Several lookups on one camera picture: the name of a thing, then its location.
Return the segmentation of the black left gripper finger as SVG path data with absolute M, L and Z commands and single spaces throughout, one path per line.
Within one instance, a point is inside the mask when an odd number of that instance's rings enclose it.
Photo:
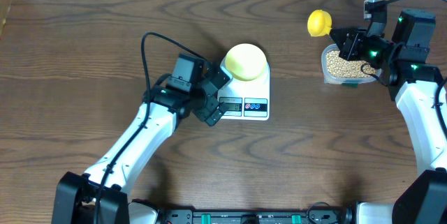
M 233 75 L 218 62 L 212 62 L 205 75 L 205 90 L 214 95 L 220 89 L 228 86 L 233 80 Z
M 205 108 L 207 109 L 207 112 L 205 113 L 205 123 L 208 126 L 214 126 L 222 118 L 222 116 L 227 112 L 228 104 L 222 102 L 222 103 L 207 105 Z

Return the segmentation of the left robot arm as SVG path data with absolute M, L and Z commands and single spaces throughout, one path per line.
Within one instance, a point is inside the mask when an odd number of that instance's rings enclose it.
M 233 76 L 218 63 L 180 54 L 173 73 L 147 90 L 131 125 L 109 151 L 81 175 L 59 181 L 53 223 L 158 223 L 159 211 L 128 195 L 150 158 L 191 113 L 214 126 L 228 109 L 218 90 Z

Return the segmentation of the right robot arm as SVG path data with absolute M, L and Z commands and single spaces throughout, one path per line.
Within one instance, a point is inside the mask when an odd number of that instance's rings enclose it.
M 383 38 L 387 1 L 366 1 L 367 28 L 325 26 L 347 61 L 379 68 L 377 78 L 404 117 L 416 157 L 418 178 L 392 204 L 359 203 L 357 223 L 446 222 L 446 78 L 427 64 L 436 26 L 433 14 L 404 9 L 391 40 Z

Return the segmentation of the yellow measuring scoop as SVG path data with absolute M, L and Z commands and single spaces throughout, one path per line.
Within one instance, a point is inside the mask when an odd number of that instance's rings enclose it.
M 332 29 L 332 18 L 324 10 L 315 10 L 307 21 L 307 30 L 312 37 L 326 36 Z

